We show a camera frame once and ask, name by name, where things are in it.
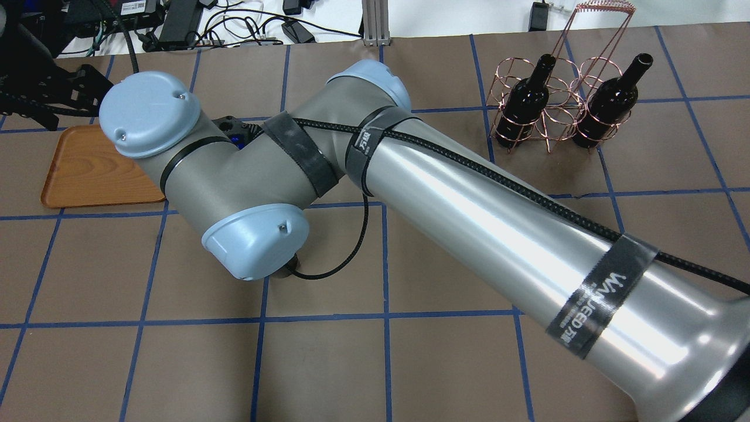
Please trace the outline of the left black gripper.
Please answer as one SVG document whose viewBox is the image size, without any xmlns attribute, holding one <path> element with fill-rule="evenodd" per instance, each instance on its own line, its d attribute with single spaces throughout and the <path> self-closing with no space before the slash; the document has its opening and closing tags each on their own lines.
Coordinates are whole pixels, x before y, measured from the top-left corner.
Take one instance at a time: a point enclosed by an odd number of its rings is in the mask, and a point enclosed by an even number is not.
<svg viewBox="0 0 750 422">
<path fill-rule="evenodd" d="M 57 131 L 59 117 L 99 117 L 105 95 L 114 84 L 94 65 L 60 67 L 48 49 L 19 23 L 2 24 L 2 114 L 26 114 L 48 131 Z M 27 99 L 53 108 L 29 106 Z"/>
</svg>

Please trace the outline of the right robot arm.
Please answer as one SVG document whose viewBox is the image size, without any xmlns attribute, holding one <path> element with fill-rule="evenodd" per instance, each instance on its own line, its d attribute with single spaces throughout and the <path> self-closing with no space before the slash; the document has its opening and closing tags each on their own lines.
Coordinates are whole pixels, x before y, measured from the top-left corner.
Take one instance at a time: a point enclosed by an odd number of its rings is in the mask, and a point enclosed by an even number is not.
<svg viewBox="0 0 750 422">
<path fill-rule="evenodd" d="M 385 64 L 334 75 L 242 148 L 164 72 L 115 84 L 98 118 L 239 280 L 292 261 L 304 208 L 347 176 L 608 377 L 639 420 L 748 420 L 748 297 L 722 300 L 670 267 L 746 283 L 584 218 L 462 147 L 412 114 Z"/>
</svg>

